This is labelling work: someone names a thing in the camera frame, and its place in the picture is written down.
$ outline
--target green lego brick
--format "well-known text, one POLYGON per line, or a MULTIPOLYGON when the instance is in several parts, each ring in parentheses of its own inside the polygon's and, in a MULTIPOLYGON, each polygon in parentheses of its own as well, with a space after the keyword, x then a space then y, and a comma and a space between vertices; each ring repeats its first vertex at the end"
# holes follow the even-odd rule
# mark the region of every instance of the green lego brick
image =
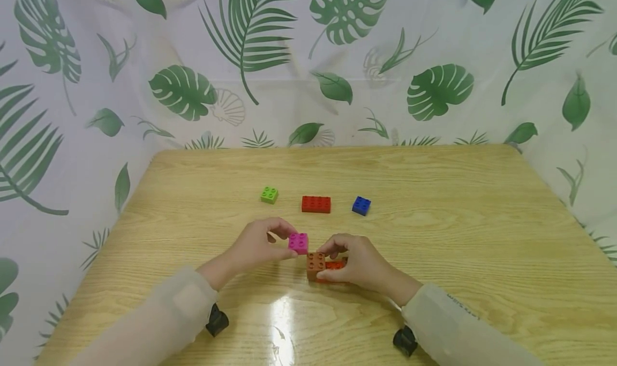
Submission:
POLYGON ((279 191, 276 188, 272 188, 271 186, 267 186, 264 188, 264 191, 261 192, 261 201, 264 203, 273 204, 276 201, 276 198, 279 196, 279 191))

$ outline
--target blue lego brick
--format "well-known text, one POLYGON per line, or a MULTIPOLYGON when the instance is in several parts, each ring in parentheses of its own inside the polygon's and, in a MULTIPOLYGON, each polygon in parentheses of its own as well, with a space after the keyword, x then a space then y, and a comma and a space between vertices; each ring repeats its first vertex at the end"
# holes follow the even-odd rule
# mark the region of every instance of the blue lego brick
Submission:
POLYGON ((353 207, 351 207, 352 212, 359 213, 362 216, 366 216, 366 212, 368 212, 368 208, 371 206, 371 201, 365 198, 361 198, 358 196, 356 198, 356 202, 353 203, 353 207))

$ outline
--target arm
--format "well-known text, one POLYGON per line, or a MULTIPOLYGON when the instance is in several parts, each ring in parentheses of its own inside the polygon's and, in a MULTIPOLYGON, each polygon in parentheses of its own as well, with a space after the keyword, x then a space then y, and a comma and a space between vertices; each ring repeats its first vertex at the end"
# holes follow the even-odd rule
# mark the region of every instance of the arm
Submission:
POLYGON ((296 229, 279 218, 249 223, 224 253, 196 271, 183 268, 153 289, 141 306, 96 338, 71 366, 156 366, 178 353, 204 329, 218 291, 238 273, 265 262, 296 257, 276 247, 296 229))
POLYGON ((317 251, 332 259, 338 253, 349 252, 344 268, 325 270, 317 277, 352 282, 391 298, 402 306, 403 318, 418 344, 439 365, 543 365, 523 347, 468 312, 441 288, 423 285, 394 268, 367 237, 334 235, 317 251))

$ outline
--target pink lego brick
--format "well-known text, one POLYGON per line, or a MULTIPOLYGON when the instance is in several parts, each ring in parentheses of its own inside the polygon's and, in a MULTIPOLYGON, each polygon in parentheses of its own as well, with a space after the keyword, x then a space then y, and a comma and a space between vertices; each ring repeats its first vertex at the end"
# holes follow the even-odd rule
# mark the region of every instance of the pink lego brick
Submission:
POLYGON ((298 255, 306 255, 309 252, 309 236, 306 233, 292 233, 288 240, 288 248, 296 251, 298 255))

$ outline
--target black object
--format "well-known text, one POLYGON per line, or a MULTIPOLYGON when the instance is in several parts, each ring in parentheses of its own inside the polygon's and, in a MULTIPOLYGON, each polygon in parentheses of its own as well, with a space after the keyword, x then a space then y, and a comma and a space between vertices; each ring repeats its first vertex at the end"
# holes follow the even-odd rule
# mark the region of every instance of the black object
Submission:
POLYGON ((230 325, 230 320, 227 318, 224 312, 219 310, 219 306, 216 303, 212 306, 210 311, 210 321, 206 325, 208 333, 215 337, 219 335, 227 326, 230 325))
POLYGON ((394 334, 392 343, 407 357, 411 357, 411 354, 418 348, 416 336, 408 326, 403 327, 394 334))

